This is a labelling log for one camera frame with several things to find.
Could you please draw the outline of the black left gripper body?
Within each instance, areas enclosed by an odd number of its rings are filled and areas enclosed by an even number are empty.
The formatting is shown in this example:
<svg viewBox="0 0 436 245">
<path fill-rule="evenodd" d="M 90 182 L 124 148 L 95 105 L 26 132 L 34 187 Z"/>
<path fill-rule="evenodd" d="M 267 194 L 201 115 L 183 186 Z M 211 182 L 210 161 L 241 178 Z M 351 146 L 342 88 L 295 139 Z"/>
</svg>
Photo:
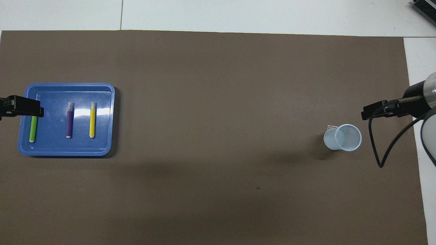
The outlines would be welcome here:
<svg viewBox="0 0 436 245">
<path fill-rule="evenodd" d="M 34 99 L 22 96 L 0 98 L 0 117 L 34 116 Z"/>
</svg>

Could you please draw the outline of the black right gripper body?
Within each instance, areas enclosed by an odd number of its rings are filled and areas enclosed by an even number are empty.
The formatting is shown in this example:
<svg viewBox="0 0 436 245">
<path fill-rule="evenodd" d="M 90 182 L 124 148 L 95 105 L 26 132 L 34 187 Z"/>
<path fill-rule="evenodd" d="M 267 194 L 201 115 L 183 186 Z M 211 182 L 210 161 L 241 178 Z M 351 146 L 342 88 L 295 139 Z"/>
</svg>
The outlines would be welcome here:
<svg viewBox="0 0 436 245">
<path fill-rule="evenodd" d="M 408 87 L 402 98 L 391 101 L 383 101 L 375 109 L 375 118 L 378 117 L 404 117 L 413 116 L 415 118 L 427 113 L 430 105 L 425 97 L 425 85 L 422 81 Z"/>
</svg>

